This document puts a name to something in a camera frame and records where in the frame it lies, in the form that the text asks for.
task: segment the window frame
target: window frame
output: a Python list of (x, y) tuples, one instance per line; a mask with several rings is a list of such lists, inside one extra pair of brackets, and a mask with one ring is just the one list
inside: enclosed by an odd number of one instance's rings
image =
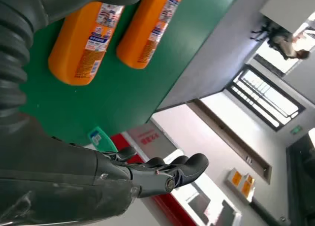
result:
[[(256, 102), (256, 100), (253, 99), (252, 97), (251, 97), (250, 95), (249, 95), (248, 93), (246, 93), (246, 91), (244, 91), (243, 89), (240, 88), (240, 86), (238, 86), (237, 84), (236, 84), (234, 82), (235, 78), (237, 77), (241, 77), (242, 74), (246, 73), (246, 71), (251, 71), (254, 74), (255, 74), (256, 76), (259, 77), (260, 79), (261, 79), (262, 81), (267, 83), (268, 85), (275, 89), (276, 91), (279, 92), (280, 94), (286, 97), (286, 99), (288, 99), (289, 101), (293, 103), (294, 105), (298, 107), (298, 115), (295, 116), (295, 117), (290, 117), (291, 120), (289, 120), (289, 122), (287, 122), (286, 124), (283, 124), (281, 123), (279, 119), (274, 117), (274, 115), (271, 114), (271, 112), (269, 112), (268, 110), (265, 109), (265, 107), (261, 106), (261, 104), (259, 104), (258, 102)], [(242, 93), (243, 93), (244, 95), (246, 95), (249, 99), (250, 99), (252, 102), (253, 102), (254, 104), (258, 106), (259, 108), (262, 109), (263, 111), (266, 112), (267, 114), (268, 114), (269, 116), (272, 117), (273, 119), (274, 119), (275, 121), (279, 123), (278, 127), (274, 126), (274, 124), (272, 124), (270, 120), (268, 120), (268, 118), (265, 117), (264, 115), (262, 115), (261, 113), (260, 113), (259, 111), (256, 110), (255, 108), (254, 108), (252, 104), (249, 104), (249, 102), (246, 101), (245, 99), (243, 99), (243, 97), (241, 97), (240, 95), (237, 94), (236, 91), (234, 91), (233, 89), (233, 87), (236, 87), (238, 90), (241, 91)], [(258, 117), (259, 117), (260, 119), (261, 119), (262, 121), (264, 121), (265, 123), (266, 123), (267, 125), (268, 125), (269, 127), (272, 128), (274, 131), (279, 131), (283, 127), (285, 127), (286, 125), (290, 123), (292, 120), (298, 117), (298, 115), (301, 114), (303, 111), (305, 110), (305, 107), (304, 107), (303, 105), (297, 102), (296, 100), (295, 100), (294, 98), (289, 96), (289, 94), (287, 94), (286, 92), (282, 90), (281, 88), (280, 88), (279, 86), (277, 86), (276, 84), (274, 84), (274, 82), (271, 81), (270, 79), (265, 77), (265, 75), (261, 74), (261, 72), (258, 71), (257, 69), (254, 68), (252, 65), (248, 65), (248, 64), (245, 64), (243, 66), (243, 68), (239, 72), (237, 76), (235, 76), (231, 82), (230, 82), (229, 84), (228, 84), (228, 86), (226, 87), (226, 89), (228, 91), (229, 91), (230, 93), (233, 94), (234, 96), (235, 96), (237, 100), (239, 100), (240, 102), (243, 103), (243, 105), (246, 106), (247, 108), (249, 108), (249, 110), (251, 110), (252, 112), (255, 113), (255, 115), (257, 115)], [(255, 94), (257, 95), (257, 92), (255, 92), (254, 89), (252, 89)]]

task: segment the gray panel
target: gray panel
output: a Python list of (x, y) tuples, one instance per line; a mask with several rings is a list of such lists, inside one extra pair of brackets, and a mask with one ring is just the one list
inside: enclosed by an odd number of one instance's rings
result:
[(259, 27), (267, 0), (237, 0), (184, 71), (159, 109), (223, 89), (256, 43), (250, 31)]

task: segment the wall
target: wall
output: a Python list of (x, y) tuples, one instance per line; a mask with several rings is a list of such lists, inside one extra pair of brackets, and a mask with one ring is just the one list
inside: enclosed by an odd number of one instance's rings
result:
[[(270, 72), (269, 70), (265, 68), (264, 66), (261, 65), (260, 63), (255, 60), (251, 60), (249, 62), (250, 65), (255, 67), (258, 71), (262, 73), (265, 77), (270, 79), (271, 81), (274, 82), (274, 84), (279, 86), (280, 88), (283, 89), (283, 91), (286, 92), (289, 96), (294, 98), (297, 102), (304, 106), (306, 109), (302, 113), (299, 114), (298, 116), (295, 117), (295, 119), (289, 122), (283, 128), (274, 132), (273, 129), (269, 127), (268, 125), (265, 124), (264, 121), (261, 120), (251, 110), (248, 109), (238, 99), (235, 98), (234, 95), (229, 93), (228, 91), (224, 91), (226, 95), (229, 98), (235, 102), (237, 106), (241, 107), (243, 110), (246, 112), (251, 118), (254, 119), (255, 122), (259, 123), (264, 131), (268, 132), (269, 135), (273, 136), (275, 139), (279, 140), (280, 142), (283, 143), (286, 147), (289, 147), (289, 145), (303, 137), (309, 130), (315, 127), (315, 105), (305, 99), (304, 97), (301, 96), (298, 92), (295, 91), (295, 89), (289, 86), (284, 81), (282, 81), (279, 77), (274, 75), (274, 73)], [(303, 130), (296, 134), (292, 135), (290, 133), (291, 130), (296, 127), (297, 125), (301, 125)]]
[(283, 80), (300, 92), (310, 101), (315, 103), (315, 52), (310, 53), (307, 60), (302, 61)]
[(261, 13), (292, 33), (314, 11), (314, 0), (269, 0), (261, 9)]
[(201, 152), (206, 155), (210, 164), (206, 173), (242, 212), (242, 226), (265, 226), (265, 223), (225, 186), (224, 180), (228, 171), (234, 167), (243, 174), (250, 172), (253, 175), (256, 179), (255, 197), (274, 218), (287, 217), (285, 146), (270, 137), (268, 133), (265, 132), (223, 93), (210, 96), (207, 104), (211, 105), (221, 118), (230, 120), (229, 125), (233, 130), (241, 130), (241, 133), (240, 132), (241, 138), (271, 164), (273, 167), (271, 185), (254, 172), (187, 105), (156, 113), (153, 118), (185, 154), (191, 156)]
[(136, 199), (126, 213), (89, 226), (172, 226), (149, 198)]
[(222, 90), (256, 43), (250, 31), (259, 28), (259, 10), (267, 0), (237, 0), (194, 57), (159, 106), (183, 103)]

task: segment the window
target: window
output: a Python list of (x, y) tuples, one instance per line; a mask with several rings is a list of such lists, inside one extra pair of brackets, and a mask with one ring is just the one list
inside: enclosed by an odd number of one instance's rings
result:
[(305, 108), (251, 65), (231, 82), (228, 90), (275, 131)]
[[(295, 50), (304, 49), (310, 51), (314, 46), (315, 38), (306, 32), (304, 32), (301, 38), (293, 44)], [(269, 47), (267, 41), (259, 47), (256, 53), (257, 54), (254, 57), (255, 60), (257, 60), (280, 77), (283, 77), (286, 73), (299, 61), (298, 59), (285, 60), (280, 52)]]

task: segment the orange bottle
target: orange bottle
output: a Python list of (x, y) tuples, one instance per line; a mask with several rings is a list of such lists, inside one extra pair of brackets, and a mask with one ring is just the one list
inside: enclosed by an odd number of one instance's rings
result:
[(93, 2), (66, 18), (48, 59), (49, 69), (66, 84), (90, 83), (123, 9), (124, 6)]
[(180, 1), (142, 0), (119, 43), (117, 56), (132, 68), (145, 68)]

